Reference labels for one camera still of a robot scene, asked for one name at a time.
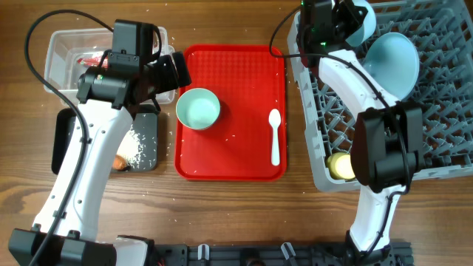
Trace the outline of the light blue rice bowl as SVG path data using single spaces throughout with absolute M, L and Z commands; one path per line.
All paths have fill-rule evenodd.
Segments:
M 367 1 L 353 0 L 353 4 L 355 7 L 361 7 L 362 11 L 366 11 L 366 15 L 363 18 L 361 27 L 346 39 L 346 42 L 351 47 L 357 47 L 360 46 L 375 32 L 377 23 L 375 12 Z

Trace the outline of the green bowl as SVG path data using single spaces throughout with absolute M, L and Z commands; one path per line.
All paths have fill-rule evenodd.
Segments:
M 211 127 L 220 116 L 220 101 L 210 90 L 194 88 L 184 92 L 178 99 L 176 115 L 187 128 L 204 130 Z

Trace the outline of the light blue plate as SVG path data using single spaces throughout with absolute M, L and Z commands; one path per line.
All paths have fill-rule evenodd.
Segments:
M 415 45 L 405 35 L 387 33 L 369 48 L 363 68 L 388 93 L 404 100 L 418 80 L 420 60 Z

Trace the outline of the red snack wrapper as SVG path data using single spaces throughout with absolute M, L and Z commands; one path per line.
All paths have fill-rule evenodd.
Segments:
M 104 51 L 86 53 L 82 55 L 76 62 L 83 66 L 97 67 L 101 62 Z

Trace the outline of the white rice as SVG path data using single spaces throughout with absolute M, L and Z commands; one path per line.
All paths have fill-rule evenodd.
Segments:
M 127 160 L 128 171 L 151 171 L 157 163 L 157 137 L 131 126 L 118 148 L 118 155 Z

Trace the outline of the orange carrot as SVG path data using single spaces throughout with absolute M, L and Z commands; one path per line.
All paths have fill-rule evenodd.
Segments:
M 127 160 L 124 157 L 121 157 L 120 155 L 116 154 L 112 164 L 112 169 L 115 171 L 125 171 L 128 168 L 129 164 Z

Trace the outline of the white plastic spoon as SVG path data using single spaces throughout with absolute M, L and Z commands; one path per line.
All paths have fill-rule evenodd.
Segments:
M 271 164 L 278 166 L 280 164 L 280 151 L 279 151 L 279 126 L 281 125 L 282 118 L 278 109 L 272 109 L 270 111 L 268 122 L 272 128 L 272 146 L 271 146 Z

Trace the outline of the yellow plastic cup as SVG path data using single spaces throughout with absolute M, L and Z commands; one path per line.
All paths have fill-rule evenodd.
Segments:
M 351 165 L 351 156 L 348 153 L 336 152 L 327 158 L 327 168 L 330 176 L 335 180 L 352 180 L 355 174 Z

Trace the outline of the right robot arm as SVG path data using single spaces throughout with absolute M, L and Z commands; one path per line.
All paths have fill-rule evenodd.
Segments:
M 420 70 L 415 45 L 401 33 L 374 41 L 364 62 L 355 48 L 377 26 L 366 1 L 303 1 L 297 44 L 303 64 L 341 98 L 355 118 L 351 167 L 360 183 L 344 262 L 381 262 L 390 252 L 395 206 L 423 168 L 421 108 L 405 101 Z

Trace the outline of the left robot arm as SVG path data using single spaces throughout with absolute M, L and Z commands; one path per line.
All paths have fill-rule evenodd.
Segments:
M 98 214 L 118 148 L 141 103 L 188 86 L 181 52 L 163 55 L 157 26 L 117 20 L 112 47 L 78 79 L 75 129 L 55 184 L 29 230 L 8 248 L 20 265 L 156 265 L 154 241 L 119 236 L 99 243 Z

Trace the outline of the black waste tray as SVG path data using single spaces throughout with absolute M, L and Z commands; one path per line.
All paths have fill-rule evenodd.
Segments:
M 158 110 L 153 105 L 141 105 L 130 130 L 126 133 L 118 155 L 126 160 L 126 167 L 112 172 L 152 171 L 157 166 Z M 51 170 L 58 174 L 64 160 L 72 132 L 75 128 L 75 113 L 62 109 L 56 119 L 55 139 L 52 150 Z

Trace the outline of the grey dishwasher rack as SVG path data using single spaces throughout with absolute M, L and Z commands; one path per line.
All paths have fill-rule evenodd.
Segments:
M 472 17 L 466 1 L 386 1 L 372 7 L 377 27 L 355 53 L 364 59 L 372 43 L 399 32 L 417 47 L 419 79 L 409 96 L 423 107 L 425 168 L 415 180 L 472 175 Z M 319 83 L 301 58 L 291 58 L 306 123 L 313 181 L 320 191 L 350 191 L 357 180 L 330 176 L 326 159 L 349 152 L 355 120 L 328 86 Z

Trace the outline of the clear plastic waste bin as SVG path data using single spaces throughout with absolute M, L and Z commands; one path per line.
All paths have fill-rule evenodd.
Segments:
M 105 28 L 56 31 L 47 50 L 44 79 L 77 105 L 77 82 L 88 66 L 76 61 L 86 53 L 111 47 L 112 32 Z

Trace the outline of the red serving tray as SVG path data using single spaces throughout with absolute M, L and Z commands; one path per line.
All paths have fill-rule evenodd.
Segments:
M 285 62 L 265 45 L 195 44 L 184 52 L 190 87 L 220 101 L 217 121 L 202 131 L 177 124 L 174 167 L 187 180 L 271 181 L 287 166 L 285 124 L 278 128 L 280 164 L 270 161 L 273 109 L 286 111 Z

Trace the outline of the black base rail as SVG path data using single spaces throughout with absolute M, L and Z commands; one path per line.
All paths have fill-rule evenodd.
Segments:
M 231 245 L 201 244 L 156 245 L 159 265 L 177 266 L 244 266 L 244 265 L 354 265 L 354 258 L 340 242 L 318 245 Z

